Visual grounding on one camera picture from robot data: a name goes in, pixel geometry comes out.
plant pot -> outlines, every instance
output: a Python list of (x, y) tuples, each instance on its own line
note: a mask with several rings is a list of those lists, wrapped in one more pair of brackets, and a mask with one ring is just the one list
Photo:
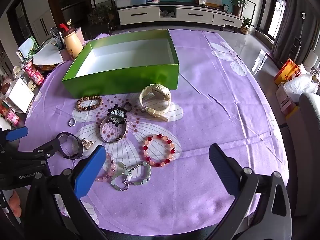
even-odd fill
[(237, 5), (233, 5), (232, 6), (232, 14), (239, 17), (241, 14), (241, 7), (239, 7)]
[(249, 32), (249, 29), (247, 27), (241, 27), (240, 32), (244, 35), (247, 35)]

shiny floor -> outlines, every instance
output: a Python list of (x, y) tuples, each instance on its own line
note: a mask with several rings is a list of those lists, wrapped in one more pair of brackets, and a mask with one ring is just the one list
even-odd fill
[(243, 35), (241, 33), (234, 33), (233, 31), (228, 29), (219, 31), (210, 28), (185, 26), (148, 26), (125, 29), (123, 31), (116, 31), (114, 33), (155, 29), (188, 29), (218, 33), (234, 49), (234, 51), (240, 56), (246, 66), (251, 70), (251, 73), (254, 75), (256, 81), (260, 85), (271, 106), (278, 125), (285, 123), (285, 117), (281, 113), (279, 103), (275, 94), (278, 86), (274, 83), (273, 80), (279, 69), (265, 54), (266, 52), (270, 52), (270, 50), (266, 46), (264, 46), (263, 43), (261, 43), (255, 36), (249, 34)]

purple tablecloth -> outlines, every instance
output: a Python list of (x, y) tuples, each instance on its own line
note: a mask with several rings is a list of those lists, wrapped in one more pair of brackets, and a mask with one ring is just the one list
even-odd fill
[[(103, 107), (76, 111), (76, 100), (61, 83), (71, 62), (60, 65), (47, 77), (26, 119), (29, 134), (20, 141), (20, 151), (31, 151), (67, 131), (94, 141), (84, 155), (102, 144), (117, 162), (135, 165), (143, 159), (141, 144), (146, 136), (161, 133), (172, 139), (176, 145), (174, 160), (165, 167), (153, 168), (146, 185), (119, 192), (109, 183), (94, 182), (88, 195), (81, 198), (101, 228), (147, 236), (189, 232), (218, 223), (234, 197), (226, 192), (209, 161), (212, 143), (218, 143), (242, 167), (267, 175), (279, 171), (285, 184), (288, 182), (287, 157), (276, 119), (239, 56), (216, 33), (170, 30), (170, 34), (180, 61), (180, 75), (178, 89), (171, 91), (174, 103), (167, 114), (169, 122), (138, 111), (138, 94), (105, 96)], [(115, 104), (123, 106), (127, 101), (134, 106), (126, 114), (129, 133), (120, 143), (106, 145), (99, 136), (99, 125), (108, 110), (112, 112)], [(162, 107), (152, 98), (147, 103), (153, 108)], [(75, 127), (68, 126), (72, 117), (77, 120)], [(110, 125), (104, 134), (109, 139), (120, 128)], [(166, 148), (153, 141), (149, 152), (152, 158), (162, 160)], [(53, 175), (76, 164), (59, 153), (48, 162)], [(103, 168), (101, 176), (110, 168), (108, 160)], [(142, 172), (138, 169), (134, 177)], [(61, 198), (58, 204), (66, 214)]]

white flower print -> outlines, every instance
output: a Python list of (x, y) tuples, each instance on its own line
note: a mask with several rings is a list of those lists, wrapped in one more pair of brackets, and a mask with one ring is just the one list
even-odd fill
[[(84, 122), (85, 125), (76, 133), (76, 136), (80, 138), (86, 138), (93, 141), (94, 144), (89, 150), (84, 151), (84, 156), (88, 156), (97, 147), (97, 145), (103, 145), (107, 153), (112, 153), (115, 157), (115, 164), (122, 162), (127, 166), (134, 166), (143, 160), (141, 149), (136, 149), (129, 138), (124, 136), (117, 144), (109, 144), (104, 142), (100, 137), (100, 124), (107, 115), (118, 114), (127, 121), (128, 133), (134, 136), (139, 145), (142, 146), (146, 138), (152, 134), (166, 135), (175, 144), (176, 153), (173, 159), (177, 159), (181, 154), (181, 146), (178, 139), (165, 128), (150, 123), (149, 121), (160, 121), (161, 119), (150, 116), (147, 113), (141, 113), (138, 109), (139, 94), (127, 94), (119, 96), (103, 96), (104, 105), (85, 112), (79, 112), (74, 109), (72, 112), (73, 118), (77, 122)], [(81, 106), (89, 106), (95, 104), (96, 100), (84, 101)], [(131, 111), (126, 111), (126, 102), (132, 105)], [(152, 107), (155, 110), (162, 110), (165, 108), (166, 102), (163, 100), (155, 99), (154, 97), (147, 97), (143, 101), (145, 106)], [(181, 119), (183, 116), (183, 109), (175, 103), (171, 103), (169, 111), (165, 114), (169, 119), (169, 122)], [(114, 119), (112, 122), (106, 123), (102, 128), (102, 136), (107, 141), (113, 141), (116, 137), (123, 133), (122, 120)], [(154, 160), (164, 160), (168, 155), (168, 146), (160, 140), (154, 140), (148, 145), (149, 156)], [(106, 158), (106, 162), (103, 165), (105, 171), (110, 170), (109, 159)], [(133, 177), (138, 177), (141, 174), (142, 168), (135, 169), (132, 173)]]
[(243, 63), (242, 59), (236, 54), (236, 52), (229, 46), (228, 43), (221, 41), (223, 46), (210, 42), (210, 46), (213, 49), (212, 54), (217, 56), (219, 59), (230, 61), (231, 69), (240, 76), (245, 76), (247, 74), (247, 67)]
[[(56, 198), (56, 201), (57, 201), (57, 204), (58, 204), (58, 207), (60, 209), (61, 214), (65, 215), (67, 217), (70, 217), (68, 214), (68, 211), (62, 201), (61, 195), (54, 194), (54, 196)], [(87, 210), (87, 212), (89, 213), (89, 215), (91, 216), (91, 218), (93, 219), (93, 221), (98, 225), (99, 219), (96, 214), (96, 211), (94, 210), (94, 207), (87, 202), (83, 202), (82, 200), (81, 200), (81, 202), (82, 202), (83, 206), (85, 207), (85, 209)]]
[(29, 113), (28, 113), (26, 119), (31, 116), (31, 114), (32, 114), (32, 112), (33, 112), (33, 109), (35, 109), (36, 106), (37, 106), (37, 104), (38, 104), (38, 103), (36, 103), (36, 102), (39, 101), (39, 99), (40, 99), (41, 97), (42, 97), (42, 93), (41, 93), (41, 91), (39, 91), (38, 94), (36, 95), (35, 99), (34, 99), (33, 102), (31, 103), (31, 107), (30, 107), (30, 109), (29, 109)]

screw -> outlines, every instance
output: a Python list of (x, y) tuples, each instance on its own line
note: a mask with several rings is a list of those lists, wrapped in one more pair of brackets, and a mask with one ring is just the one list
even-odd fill
[(70, 175), (70, 174), (71, 174), (71, 169), (65, 169), (65, 170), (63, 171), (63, 175), (68, 176), (68, 175)]
[(250, 168), (248, 168), (248, 167), (243, 168), (243, 171), (246, 174), (251, 174), (252, 173), (252, 170)]
[(42, 173), (37, 173), (37, 174), (35, 175), (35, 177), (36, 177), (36, 179), (41, 178), (41, 177), (42, 177)]
[(277, 172), (277, 171), (275, 171), (273, 174), (274, 174), (277, 178), (280, 178), (280, 177), (281, 177), (281, 174), (280, 174), (279, 172)]

